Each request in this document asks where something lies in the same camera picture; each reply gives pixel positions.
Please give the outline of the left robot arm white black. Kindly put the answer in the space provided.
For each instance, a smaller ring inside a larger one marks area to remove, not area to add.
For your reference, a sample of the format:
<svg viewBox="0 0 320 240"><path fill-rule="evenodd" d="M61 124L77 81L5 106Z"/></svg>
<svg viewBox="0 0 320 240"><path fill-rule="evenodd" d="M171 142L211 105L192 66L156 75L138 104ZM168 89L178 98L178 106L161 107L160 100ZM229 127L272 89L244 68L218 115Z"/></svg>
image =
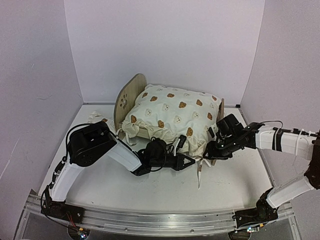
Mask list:
<svg viewBox="0 0 320 240"><path fill-rule="evenodd" d="M152 137L145 148L135 151L113 133L104 121L76 125L67 132L65 155L54 168L51 182L42 192L41 213L50 220L81 223L84 208L67 204L66 198L85 168L100 159L109 158L138 177L163 168L181 171L196 163L194 158L178 152L185 141L184 135L180 135L172 144Z"/></svg>

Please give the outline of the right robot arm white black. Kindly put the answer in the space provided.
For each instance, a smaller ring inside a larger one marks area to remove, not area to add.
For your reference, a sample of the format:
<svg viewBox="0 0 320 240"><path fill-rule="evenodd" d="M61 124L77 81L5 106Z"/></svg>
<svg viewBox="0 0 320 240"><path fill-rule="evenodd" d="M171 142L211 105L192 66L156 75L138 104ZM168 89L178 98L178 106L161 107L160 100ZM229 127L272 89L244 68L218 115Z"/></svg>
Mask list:
<svg viewBox="0 0 320 240"><path fill-rule="evenodd" d="M268 125L268 121L243 126L229 114L217 122L215 140L204 150L207 160L227 160L245 148L292 154L309 161L307 170L282 186L264 192L254 208L234 213L236 228L257 227L278 219L278 208L294 198L320 188L320 133Z"/></svg>

